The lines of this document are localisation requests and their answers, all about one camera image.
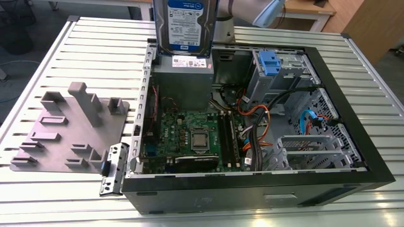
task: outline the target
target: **red wire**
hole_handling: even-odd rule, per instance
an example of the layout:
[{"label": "red wire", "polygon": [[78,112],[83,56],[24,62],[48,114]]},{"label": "red wire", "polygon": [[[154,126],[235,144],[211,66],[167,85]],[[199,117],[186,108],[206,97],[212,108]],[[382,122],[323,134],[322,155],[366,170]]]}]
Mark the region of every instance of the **red wire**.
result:
[{"label": "red wire", "polygon": [[[326,120],[330,120],[330,117],[323,114],[319,114],[318,117],[323,117]],[[311,130],[311,122],[308,122],[308,124],[306,126],[306,132],[304,132],[306,135],[310,134],[310,130]]]}]

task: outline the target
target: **aluminum table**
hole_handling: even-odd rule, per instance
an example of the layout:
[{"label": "aluminum table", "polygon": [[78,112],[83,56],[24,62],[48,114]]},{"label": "aluminum table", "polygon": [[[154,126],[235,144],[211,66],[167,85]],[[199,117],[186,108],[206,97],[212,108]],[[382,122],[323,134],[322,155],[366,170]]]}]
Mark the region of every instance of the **aluminum table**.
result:
[{"label": "aluminum table", "polygon": [[[323,207],[142,216],[126,197],[99,197],[100,175],[12,172],[11,158],[42,111],[47,91],[72,81],[100,98],[136,105],[150,21],[68,21],[0,128],[0,225],[63,226],[404,226],[404,108],[351,39],[339,34],[236,27],[244,43],[318,47],[396,182]],[[122,141],[131,141],[131,109]]]}]

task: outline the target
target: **green circuit board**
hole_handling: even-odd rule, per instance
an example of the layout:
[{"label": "green circuit board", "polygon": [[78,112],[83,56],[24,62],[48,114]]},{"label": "green circuit board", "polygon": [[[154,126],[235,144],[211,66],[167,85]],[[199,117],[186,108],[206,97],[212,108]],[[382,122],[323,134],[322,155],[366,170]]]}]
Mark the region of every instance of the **green circuit board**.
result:
[{"label": "green circuit board", "polygon": [[[227,167],[222,162],[222,145],[219,138],[219,113],[167,112],[162,116],[160,138],[156,146],[156,154],[144,165],[144,174],[167,173],[167,157],[179,156],[218,156],[219,165],[207,172],[239,172],[243,166]],[[234,125],[242,124],[242,118],[234,118]],[[192,149],[192,134],[206,133],[208,135],[208,149],[195,151]]]}]

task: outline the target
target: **white label sticker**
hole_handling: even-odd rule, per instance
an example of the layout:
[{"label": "white label sticker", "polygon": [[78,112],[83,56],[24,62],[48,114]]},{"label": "white label sticker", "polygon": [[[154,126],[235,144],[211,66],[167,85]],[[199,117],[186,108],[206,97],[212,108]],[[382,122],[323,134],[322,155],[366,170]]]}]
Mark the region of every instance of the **white label sticker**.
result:
[{"label": "white label sticker", "polygon": [[192,3],[196,9],[184,9],[184,6],[188,5],[184,3],[179,8],[168,6],[168,42],[188,50],[188,46],[200,45],[202,26],[198,18],[203,16],[203,6],[200,3]]},{"label": "white label sticker", "polygon": [[195,56],[172,56],[172,67],[207,68],[207,60]]},{"label": "white label sticker", "polygon": [[250,98],[247,98],[246,96],[243,96],[242,99],[244,102],[247,102],[247,103],[250,102]]},{"label": "white label sticker", "polygon": [[252,159],[248,157],[244,158],[244,164],[251,165],[251,163],[252,163]]}]

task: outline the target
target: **gray holder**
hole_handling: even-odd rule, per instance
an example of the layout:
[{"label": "gray holder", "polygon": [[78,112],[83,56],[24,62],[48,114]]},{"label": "gray holder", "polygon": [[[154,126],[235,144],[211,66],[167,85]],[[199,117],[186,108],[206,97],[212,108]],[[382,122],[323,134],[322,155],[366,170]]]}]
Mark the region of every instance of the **gray holder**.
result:
[{"label": "gray holder", "polygon": [[130,103],[120,98],[100,100],[72,82],[63,97],[47,92],[44,110],[14,157],[14,171],[100,173],[112,144],[120,143]]}]

